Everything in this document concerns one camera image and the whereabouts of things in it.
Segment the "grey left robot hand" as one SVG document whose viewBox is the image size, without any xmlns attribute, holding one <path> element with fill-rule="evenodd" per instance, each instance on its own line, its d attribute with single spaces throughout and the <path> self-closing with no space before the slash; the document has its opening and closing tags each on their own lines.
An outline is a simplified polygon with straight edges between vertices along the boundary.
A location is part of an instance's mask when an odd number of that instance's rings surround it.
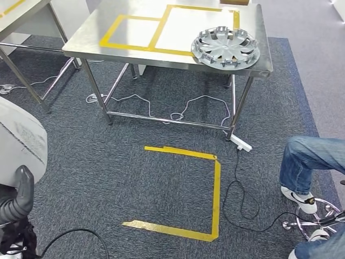
<svg viewBox="0 0 345 259">
<path fill-rule="evenodd" d="M 21 214 L 28 215 L 34 203 L 34 176 L 26 166 L 20 166 L 16 173 L 20 176 L 20 184 L 14 205 Z"/>
</svg>

